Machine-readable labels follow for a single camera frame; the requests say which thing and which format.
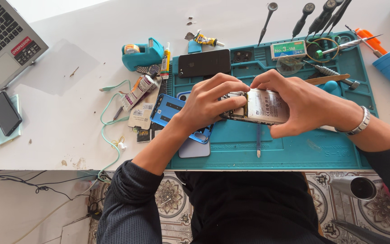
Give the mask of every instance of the blue silicone repair mat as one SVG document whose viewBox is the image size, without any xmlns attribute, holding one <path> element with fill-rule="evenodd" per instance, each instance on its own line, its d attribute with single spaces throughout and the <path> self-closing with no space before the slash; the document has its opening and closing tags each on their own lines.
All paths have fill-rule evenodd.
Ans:
<svg viewBox="0 0 390 244">
<path fill-rule="evenodd" d="M 355 40 L 351 32 L 340 32 L 342 43 Z M 231 75 L 250 85 L 255 76 L 276 68 L 276 61 L 272 61 L 270 45 L 281 42 L 262 43 L 259 47 L 246 46 L 232 48 L 231 50 Z M 330 41 L 322 41 L 321 46 L 331 48 Z M 248 62 L 235 63 L 233 61 L 236 51 L 250 52 L 252 56 Z M 335 52 L 325 55 L 326 61 L 333 57 Z M 173 57 L 170 64 L 170 77 L 167 83 L 167 92 L 170 96 L 176 96 L 179 92 L 190 91 L 192 86 L 203 77 L 185 78 L 178 77 L 178 59 Z M 371 86 L 365 70 L 365 65 L 359 46 L 340 51 L 332 61 L 323 64 L 341 74 L 350 74 L 350 80 L 360 81 L 356 90 L 349 90 L 348 86 L 340 83 L 338 94 L 346 99 L 355 101 L 360 106 L 365 106 L 371 113 L 378 116 Z M 302 79 L 308 79 L 316 70 L 309 64 L 296 74 Z M 256 138 L 257 125 L 248 122 L 227 120 L 217 122 L 210 137 L 210 156 L 200 158 L 179 158 L 174 155 L 167 169 L 173 170 L 357 170 L 371 169 L 363 156 L 355 149 L 354 144 L 345 136 L 336 132 L 316 129 L 299 136 L 272 139 L 269 129 L 262 125 L 261 157 L 257 157 Z"/>
</svg>

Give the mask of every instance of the black iphone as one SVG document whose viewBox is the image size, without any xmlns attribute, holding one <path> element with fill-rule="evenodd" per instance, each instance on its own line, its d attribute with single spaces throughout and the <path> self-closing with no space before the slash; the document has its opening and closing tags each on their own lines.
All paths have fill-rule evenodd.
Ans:
<svg viewBox="0 0 390 244">
<path fill-rule="evenodd" d="M 5 91 L 0 93 L 0 127 L 5 136 L 10 136 L 11 133 L 22 122 L 20 114 L 11 103 Z"/>
<path fill-rule="evenodd" d="M 230 49 L 191 53 L 179 57 L 180 78 L 215 75 L 231 71 Z"/>
</svg>

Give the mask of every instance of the hand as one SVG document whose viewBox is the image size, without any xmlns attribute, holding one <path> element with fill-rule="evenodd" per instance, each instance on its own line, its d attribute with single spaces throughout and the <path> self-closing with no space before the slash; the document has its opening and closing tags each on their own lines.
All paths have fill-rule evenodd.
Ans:
<svg viewBox="0 0 390 244">
<path fill-rule="evenodd" d="M 274 69 L 255 77 L 251 88 L 277 91 L 290 107 L 289 120 L 270 127 L 272 138 L 297 136 L 323 125 L 349 131 L 356 128 L 364 116 L 356 103 L 329 94 L 301 78 L 284 78 Z"/>
<path fill-rule="evenodd" d="M 219 114 L 242 107 L 246 103 L 243 96 L 231 97 L 218 101 L 219 97 L 230 93 L 248 92 L 249 86 L 236 77 L 219 73 L 213 78 L 195 84 L 185 106 L 173 116 L 179 125 L 187 129 L 189 134 L 221 120 Z"/>
</svg>

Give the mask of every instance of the person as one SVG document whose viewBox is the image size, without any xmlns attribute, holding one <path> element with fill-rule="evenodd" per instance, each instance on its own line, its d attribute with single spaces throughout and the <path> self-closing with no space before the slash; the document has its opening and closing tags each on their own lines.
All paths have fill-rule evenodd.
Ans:
<svg viewBox="0 0 390 244">
<path fill-rule="evenodd" d="M 279 92 L 290 107 L 290 119 L 270 126 L 272 138 L 296 136 L 322 125 L 350 131 L 364 110 L 297 77 L 271 69 L 255 77 L 251 88 Z M 163 171 L 188 136 L 243 106 L 246 98 L 218 101 L 229 92 L 250 87 L 218 74 L 193 86 L 183 109 L 133 160 L 115 172 L 97 230 L 98 244 L 161 244 L 154 194 Z M 348 136 L 390 191 L 390 125 L 371 115 L 367 127 Z M 333 243 L 318 233 L 312 197 L 299 172 L 176 172 L 194 206 L 193 244 Z"/>
</svg>

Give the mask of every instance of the notepad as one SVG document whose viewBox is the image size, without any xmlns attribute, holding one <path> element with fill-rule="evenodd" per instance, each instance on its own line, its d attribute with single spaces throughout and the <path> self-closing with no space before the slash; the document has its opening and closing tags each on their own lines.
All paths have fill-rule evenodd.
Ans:
<svg viewBox="0 0 390 244">
<path fill-rule="evenodd" d="M 19 101 L 19 95 L 16 94 L 13 97 L 10 97 L 10 101 L 13 103 L 14 107 L 16 108 L 17 112 L 22 117 L 22 114 L 20 113 L 20 101 Z M 0 127 L 0 145 L 3 143 L 6 143 L 8 141 L 12 141 L 14 138 L 20 136 L 22 134 L 22 123 L 19 124 L 19 126 L 11 133 L 10 136 L 5 136 L 4 132 L 2 131 Z"/>
</svg>

